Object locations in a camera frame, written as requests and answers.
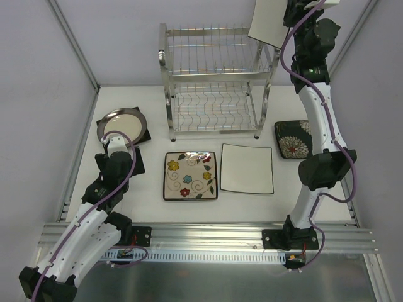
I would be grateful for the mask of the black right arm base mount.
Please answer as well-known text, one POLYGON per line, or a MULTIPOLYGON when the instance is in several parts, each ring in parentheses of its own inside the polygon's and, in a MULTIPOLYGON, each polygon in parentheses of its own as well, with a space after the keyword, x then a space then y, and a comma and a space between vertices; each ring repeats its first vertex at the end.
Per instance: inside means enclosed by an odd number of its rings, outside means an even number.
POLYGON ((314 228, 294 227, 289 215, 281 229, 264 229, 261 234, 264 249, 319 250, 319 241, 314 228))

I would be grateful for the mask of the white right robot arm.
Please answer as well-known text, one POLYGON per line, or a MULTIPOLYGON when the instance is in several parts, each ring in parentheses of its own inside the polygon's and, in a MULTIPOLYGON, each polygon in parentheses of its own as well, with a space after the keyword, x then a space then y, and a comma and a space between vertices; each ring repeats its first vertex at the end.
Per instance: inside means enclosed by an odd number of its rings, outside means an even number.
POLYGON ((283 24, 290 29, 286 42, 294 41, 290 74, 310 125, 312 156, 298 167, 302 188, 281 232, 283 243, 295 249, 311 240, 313 218, 323 197, 349 172, 356 174, 355 150, 347 148, 340 134, 331 102, 327 56, 334 49, 339 25, 322 18, 336 1, 288 1, 283 24))

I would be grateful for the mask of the white square plate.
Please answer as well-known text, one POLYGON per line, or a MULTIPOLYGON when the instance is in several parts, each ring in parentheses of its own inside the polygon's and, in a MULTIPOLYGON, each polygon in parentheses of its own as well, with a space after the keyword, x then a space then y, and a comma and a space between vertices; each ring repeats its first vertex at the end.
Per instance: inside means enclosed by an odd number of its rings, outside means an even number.
POLYGON ((272 148, 223 144, 220 189, 234 193, 272 195, 275 192, 272 148))
POLYGON ((248 37, 281 48, 287 35, 283 25, 286 8, 285 0, 256 0, 248 37))

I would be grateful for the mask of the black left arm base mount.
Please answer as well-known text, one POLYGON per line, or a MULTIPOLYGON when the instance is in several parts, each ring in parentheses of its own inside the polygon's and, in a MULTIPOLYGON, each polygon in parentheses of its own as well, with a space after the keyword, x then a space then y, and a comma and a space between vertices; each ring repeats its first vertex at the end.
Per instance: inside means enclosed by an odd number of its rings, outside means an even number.
POLYGON ((149 247, 152 238, 152 228, 149 226, 130 226, 121 231, 117 246, 149 247))

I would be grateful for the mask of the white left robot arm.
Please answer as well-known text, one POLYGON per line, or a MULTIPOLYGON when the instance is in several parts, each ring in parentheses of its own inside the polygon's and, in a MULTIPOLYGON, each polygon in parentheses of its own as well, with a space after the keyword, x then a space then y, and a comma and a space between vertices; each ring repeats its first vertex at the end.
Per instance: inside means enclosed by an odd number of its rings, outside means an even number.
POLYGON ((18 279, 31 301, 73 301, 84 276, 112 246, 130 245, 132 220, 115 212, 129 190, 129 179, 145 172, 138 147, 134 154, 96 154, 98 177, 86 188, 74 218, 50 252, 18 279))

